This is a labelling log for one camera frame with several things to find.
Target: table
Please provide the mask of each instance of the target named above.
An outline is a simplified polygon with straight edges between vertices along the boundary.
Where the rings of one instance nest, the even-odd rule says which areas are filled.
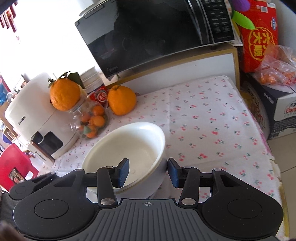
[[[63,176],[81,168],[86,154],[102,137],[120,126],[145,121],[162,128],[166,154],[180,166],[193,166],[201,172],[221,168],[281,203],[280,182],[271,163],[274,158],[228,77],[208,77],[142,95],[131,113],[115,116],[109,111],[109,115],[110,123],[103,133],[95,139],[79,139],[53,167],[44,164],[41,173],[56,171]],[[180,193],[166,176],[154,198],[178,200]],[[209,188],[200,188],[200,202],[209,196]],[[282,229],[280,239],[284,238]]]

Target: glass jar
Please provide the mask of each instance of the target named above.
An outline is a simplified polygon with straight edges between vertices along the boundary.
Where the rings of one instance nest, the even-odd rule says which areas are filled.
[[[95,138],[108,125],[109,117],[104,107],[83,95],[68,112],[72,113],[71,129],[80,137]]]

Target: brand logo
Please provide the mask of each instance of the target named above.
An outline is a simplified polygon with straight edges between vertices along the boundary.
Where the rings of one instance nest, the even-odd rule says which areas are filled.
[[[264,51],[266,50],[267,45],[275,45],[272,32],[270,32],[267,28],[262,27],[256,27],[250,32],[248,43],[250,55],[253,59],[258,61],[263,60]]]
[[[107,92],[104,90],[100,90],[96,93],[96,98],[100,102],[105,102],[107,100]]]
[[[24,115],[24,117],[18,122],[18,124],[20,125],[24,121],[25,118],[26,118],[26,116]]]
[[[117,66],[115,66],[115,67],[113,67],[113,68],[107,68],[107,71],[110,73],[111,71],[116,70],[116,69],[118,69]]]
[[[151,202],[145,202],[145,203],[143,203],[146,207],[150,207],[151,205],[153,205],[153,203],[151,203]]]
[[[275,18],[271,19],[271,27],[273,30],[276,30],[276,19]]]
[[[284,116],[296,115],[296,100],[287,105]]]
[[[264,93],[264,96],[273,104],[274,103],[274,101],[267,95],[267,94],[265,94]]]
[[[39,157],[41,157],[44,161],[46,161],[45,160],[45,158],[43,157],[43,156],[41,156],[37,151],[34,151]]]

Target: plastic bag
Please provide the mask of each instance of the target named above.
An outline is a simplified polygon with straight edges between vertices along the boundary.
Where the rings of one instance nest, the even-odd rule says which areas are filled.
[[[296,84],[296,55],[289,47],[269,45],[265,57],[255,70],[255,78],[262,85]]]

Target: red plastic stool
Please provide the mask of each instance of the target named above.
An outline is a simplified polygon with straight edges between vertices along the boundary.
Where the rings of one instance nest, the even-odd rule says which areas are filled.
[[[0,156],[0,185],[9,191],[15,184],[25,180],[29,172],[35,178],[39,171],[16,144],[7,147]]]

